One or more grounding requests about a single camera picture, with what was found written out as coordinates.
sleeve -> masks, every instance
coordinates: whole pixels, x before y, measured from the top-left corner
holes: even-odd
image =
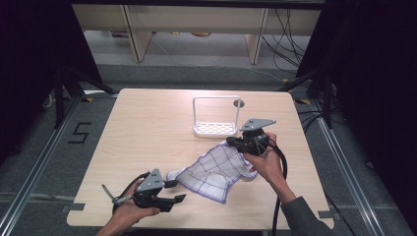
[[[316,218],[303,197],[282,205],[281,208],[293,236],[335,235],[326,224]]]

wooden table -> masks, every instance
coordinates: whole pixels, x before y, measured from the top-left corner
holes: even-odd
[[[159,168],[167,172],[193,164],[197,158],[224,139],[199,138],[193,130],[193,97],[200,95],[239,95],[245,102],[238,127],[249,118],[275,119],[265,131],[277,134],[277,144],[288,161],[288,182],[297,196],[304,196],[316,216],[329,211],[320,179],[310,154],[291,95],[286,92],[123,89],[104,128],[89,169],[77,193],[68,223],[73,226],[102,226],[111,216],[112,203],[101,188],[118,196],[138,175]],[[212,99],[200,104],[202,119],[216,121],[235,114],[236,107]],[[135,227],[181,229],[271,230],[276,194],[258,176],[239,180],[229,190],[225,205],[201,197],[180,184],[164,189],[159,197],[187,194],[184,202],[169,213],[147,217]],[[333,227],[332,218],[322,219]],[[278,229],[288,229],[282,212]]]

plaid cloth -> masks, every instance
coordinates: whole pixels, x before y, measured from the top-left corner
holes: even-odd
[[[203,154],[190,167],[171,171],[167,180],[176,179],[190,191],[225,204],[229,188],[241,177],[254,179],[257,172],[249,172],[252,165],[243,154],[226,141]]]

hand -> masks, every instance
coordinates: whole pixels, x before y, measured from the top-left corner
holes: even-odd
[[[269,132],[266,132],[266,134],[270,139],[269,144],[275,146],[276,134]],[[295,200],[294,193],[292,193],[282,175],[281,158],[272,147],[267,147],[267,150],[261,156],[245,152],[243,157],[252,163],[253,170],[258,171],[270,183],[283,204]]]
[[[136,188],[141,184],[142,180],[136,182],[126,192],[126,195],[133,195]],[[129,227],[139,222],[144,217],[159,214],[160,210],[156,207],[139,208],[132,199],[121,204],[113,213],[107,224],[101,228],[97,236],[120,235]]]

wire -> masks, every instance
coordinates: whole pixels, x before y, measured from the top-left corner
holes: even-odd
[[[305,111],[305,112],[300,112],[300,113],[308,113],[308,112],[314,112],[314,111]],[[309,123],[307,123],[307,125],[303,128],[304,133],[307,133],[307,130],[309,128],[309,126],[315,121],[317,120],[317,118],[319,118],[320,116],[322,116],[324,114],[324,111],[316,111],[318,114],[310,116],[306,119],[304,119],[301,123],[304,123],[305,121],[311,119],[309,121]],[[346,226],[349,228],[350,232],[352,233],[352,235],[356,236],[355,232],[353,231],[352,227],[350,226],[349,222],[347,222],[347,220],[344,218],[343,214],[341,213],[341,211],[338,209],[338,207],[336,206],[336,204],[331,200],[331,198],[328,196],[328,194],[325,192],[325,196],[328,199],[328,201],[333,205],[334,209],[337,211],[337,213],[339,214],[340,218],[343,220],[343,222],[346,224]]]
[[[346,224],[347,228],[349,228],[350,233],[352,233],[353,236],[356,236],[356,233],[355,233],[355,231],[353,231],[352,226],[350,226],[350,224],[347,222],[346,218],[343,216],[343,214],[341,213],[341,211],[338,209],[338,207],[336,206],[336,204],[331,200],[331,198],[328,196],[328,194],[326,192],[325,192],[325,196],[328,199],[328,201],[333,205],[334,209],[337,211],[337,213],[340,216],[340,218]]]
[[[273,146],[268,144],[271,148],[273,148],[273,150],[279,155],[281,162],[282,162],[282,175],[284,177],[284,179],[286,179],[287,174],[288,174],[288,165],[286,162],[286,158],[284,153],[282,152],[281,149],[279,149],[278,145],[276,144],[276,142],[272,139],[269,139],[271,142],[273,142]],[[275,210],[273,213],[273,222],[272,222],[272,236],[276,236],[276,225],[278,222],[278,213],[279,213],[279,206],[281,204],[281,200],[279,198],[276,198],[276,203],[275,203]]]
[[[295,74],[294,72],[291,71],[287,71],[284,70],[282,68],[280,68],[277,64],[276,64],[276,60],[275,60],[275,55],[280,56],[282,59],[284,59],[285,61],[289,62],[290,64],[294,65],[295,67],[298,67],[299,65],[296,64],[294,61],[292,61],[291,59],[289,59],[287,56],[285,56],[284,54],[280,53],[279,51],[276,50],[276,48],[273,48],[265,39],[265,37],[263,36],[263,40],[264,42],[267,44],[267,46],[269,47],[269,49],[272,51],[272,60],[273,60],[273,64],[275,65],[276,68],[278,68],[280,71],[286,72],[286,73],[290,73],[290,74]]]
[[[338,110],[338,108],[332,108],[331,110],[330,110],[331,112],[341,112],[340,110]],[[320,111],[318,111],[318,110],[311,110],[311,111],[299,111],[299,112],[297,112],[297,114],[307,114],[307,113],[315,113],[315,112],[324,112],[323,110],[320,110]]]
[[[284,34],[281,36],[281,38],[279,40],[276,40],[275,35],[272,36],[273,40],[275,40],[277,45],[279,45],[282,49],[284,49],[286,51],[292,52],[291,49],[288,49],[288,48],[284,47],[282,44],[280,44],[283,37],[284,37]]]
[[[281,17],[279,16],[279,14],[278,14],[278,11],[277,11],[277,9],[275,9],[275,14],[276,14],[276,17],[278,18],[278,20],[279,20],[279,24],[281,25],[281,27],[282,27],[282,36],[281,36],[281,39],[279,40],[279,43],[278,44],[280,44],[280,42],[281,42],[281,40],[282,40],[282,38],[284,37],[284,36],[286,36],[286,38],[288,39],[288,42],[290,43],[290,45],[291,45],[291,47],[292,47],[292,52],[294,53],[294,55],[295,55],[295,58],[297,58],[297,61],[298,61],[298,63],[300,63],[301,62],[301,58],[300,58],[300,55],[301,54],[299,54],[298,52],[297,52],[297,49],[295,48],[295,47],[298,47],[300,50],[302,50],[303,52],[304,52],[304,50],[294,41],[294,39],[292,38],[292,32],[291,32],[291,24],[290,24],[290,17],[291,17],[291,10],[290,9],[287,9],[287,22],[286,22],[286,24],[285,24],[285,26],[284,26],[284,24],[283,24],[283,22],[282,22],[282,20],[281,20]]]
[[[122,192],[122,194],[118,197],[118,198],[123,198],[126,193],[130,190],[130,188],[136,183],[138,182],[138,180],[143,179],[143,178],[147,178],[147,176],[149,175],[149,173],[145,173],[145,174],[141,174],[140,176],[136,177],[134,180],[132,180],[132,182],[126,187],[126,189]],[[114,211],[119,207],[119,205],[114,204],[113,205],[113,210],[112,213],[114,213]]]
[[[156,46],[157,46],[160,50],[162,50],[164,53],[166,53],[166,55],[168,55],[168,56],[170,56],[170,55],[171,55],[171,53],[170,53],[170,52],[168,52],[167,50],[165,50],[165,49],[164,49],[164,48],[160,45],[160,43],[159,43],[157,40],[153,40],[153,42],[155,42]],[[266,73],[266,72],[257,71],[257,70],[255,70],[255,69],[248,68],[248,67],[242,67],[242,66],[238,66],[238,67],[227,67],[227,66],[219,66],[219,65],[196,65],[196,64],[189,64],[189,63],[181,63],[181,62],[178,62],[178,61],[173,60],[171,57],[169,57],[169,59],[170,59],[170,60],[172,60],[174,63],[176,63],[176,64],[178,64],[178,65],[182,65],[182,66],[203,67],[203,68],[209,68],[209,67],[214,67],[214,68],[242,68],[242,69],[246,69],[246,70],[249,70],[249,71],[252,71],[252,72],[258,73],[258,74],[262,74],[262,75],[266,75],[266,76],[272,77],[272,78],[274,78],[274,79],[275,79],[275,80],[277,80],[277,81],[283,82],[283,79],[279,79],[279,78],[277,78],[276,76],[274,76],[274,75],[272,75],[272,74],[269,74],[269,73]]]

